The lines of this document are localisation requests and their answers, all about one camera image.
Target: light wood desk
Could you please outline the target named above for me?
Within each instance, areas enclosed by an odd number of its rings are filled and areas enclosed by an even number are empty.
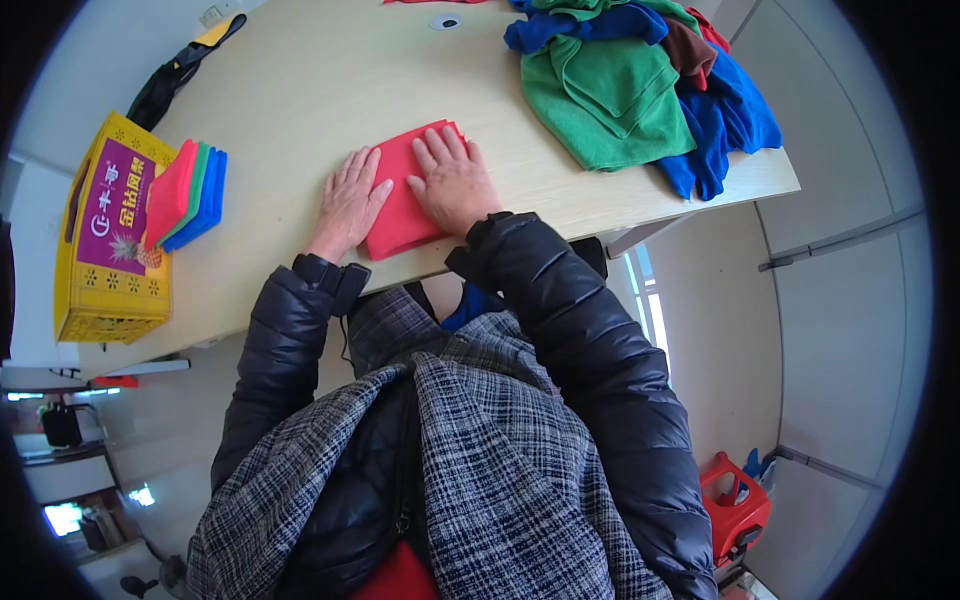
[[[430,29],[443,12],[462,25]],[[708,204],[678,198],[653,168],[584,172],[523,97],[503,42],[521,17],[506,2],[380,0],[271,0],[251,13],[154,130],[177,148],[191,137],[227,151],[223,221],[175,252],[170,321],[129,346],[82,345],[83,377],[245,329],[264,280],[308,241],[324,176],[350,149],[437,119],[480,144],[507,209],[536,211],[570,240],[800,189],[784,151],[732,156],[727,191]],[[442,272],[453,246],[348,260],[373,270],[374,291]]]

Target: jacket sleeve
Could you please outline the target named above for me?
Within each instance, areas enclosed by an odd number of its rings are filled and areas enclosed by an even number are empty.
[[[224,418],[224,437],[210,469],[216,492],[267,432],[311,401],[333,297],[279,267],[253,306]]]
[[[716,598],[710,520],[686,410],[667,385],[663,351],[536,214],[477,224],[468,247],[446,264],[503,293],[538,361],[589,429],[647,565],[677,597]]]

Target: purple label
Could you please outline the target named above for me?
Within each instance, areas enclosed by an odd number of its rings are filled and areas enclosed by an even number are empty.
[[[140,237],[147,226],[147,190],[154,180],[154,162],[108,139],[92,170],[86,197],[77,260],[144,275],[137,260]]]

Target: stack of folded towels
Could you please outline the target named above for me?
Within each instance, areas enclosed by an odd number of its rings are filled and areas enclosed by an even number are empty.
[[[220,223],[227,153],[191,139],[150,186],[144,246],[172,252]]]
[[[733,150],[782,145],[730,45],[672,0],[510,0],[527,101],[587,170],[655,163],[678,194],[723,192]]]

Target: wall outlet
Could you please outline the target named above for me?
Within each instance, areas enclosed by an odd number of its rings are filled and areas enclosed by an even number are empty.
[[[240,0],[225,0],[224,2],[218,2],[200,15],[200,22],[204,24],[204,27],[210,29],[220,21],[224,20],[225,16],[236,12],[239,8]]]
[[[220,9],[212,6],[200,15],[200,22],[204,24],[204,27],[210,29],[219,23],[222,18],[224,18],[224,14],[220,12]]]

